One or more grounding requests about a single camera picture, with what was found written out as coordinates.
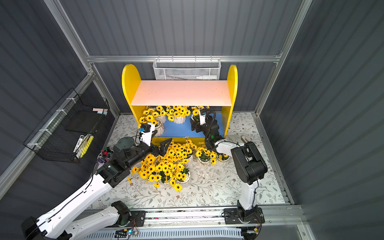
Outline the sunflower pot top shelf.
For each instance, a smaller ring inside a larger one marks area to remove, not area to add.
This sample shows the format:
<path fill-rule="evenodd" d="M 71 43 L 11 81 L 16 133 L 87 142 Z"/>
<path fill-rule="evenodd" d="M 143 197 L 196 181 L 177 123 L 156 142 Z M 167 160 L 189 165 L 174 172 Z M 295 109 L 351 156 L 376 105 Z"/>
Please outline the sunflower pot top shelf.
<path fill-rule="evenodd" d="M 221 153 L 217 154 L 217 160 L 221 163 L 227 163 L 230 160 L 230 158 L 231 157 L 226 154 L 221 154 Z"/>

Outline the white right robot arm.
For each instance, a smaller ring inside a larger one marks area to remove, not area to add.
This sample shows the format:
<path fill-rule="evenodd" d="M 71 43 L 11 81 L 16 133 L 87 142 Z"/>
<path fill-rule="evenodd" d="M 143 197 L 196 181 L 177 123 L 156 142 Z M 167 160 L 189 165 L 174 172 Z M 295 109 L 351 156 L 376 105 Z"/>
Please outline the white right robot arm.
<path fill-rule="evenodd" d="M 205 146 L 218 155 L 228 155 L 234 161 L 237 175 L 242 181 L 241 195 L 237 202 L 237 214 L 230 217 L 234 222 L 263 224 L 265 220 L 262 209 L 259 208 L 256 193 L 260 180 L 268 172 L 268 167 L 254 142 L 238 144 L 226 140 L 219 133 L 219 125 L 214 118 L 207 118 L 205 123 L 190 120 L 191 130 L 202 132 L 205 136 Z"/>

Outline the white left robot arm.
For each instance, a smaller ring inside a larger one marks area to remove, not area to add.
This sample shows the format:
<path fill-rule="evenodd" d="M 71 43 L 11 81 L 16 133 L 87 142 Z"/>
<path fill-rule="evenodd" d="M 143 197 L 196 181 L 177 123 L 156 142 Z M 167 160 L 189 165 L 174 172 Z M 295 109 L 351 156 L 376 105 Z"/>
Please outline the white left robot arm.
<path fill-rule="evenodd" d="M 132 137 L 121 138 L 113 147 L 111 159 L 71 196 L 38 218 L 29 217 L 22 223 L 27 240 L 78 240 L 109 226 L 125 227 L 135 218 L 129 208 L 117 201 L 106 209 L 77 220 L 77 217 L 96 199 L 128 177 L 133 166 L 149 154 L 164 156 L 172 142 L 167 139 L 156 146 L 136 144 Z"/>

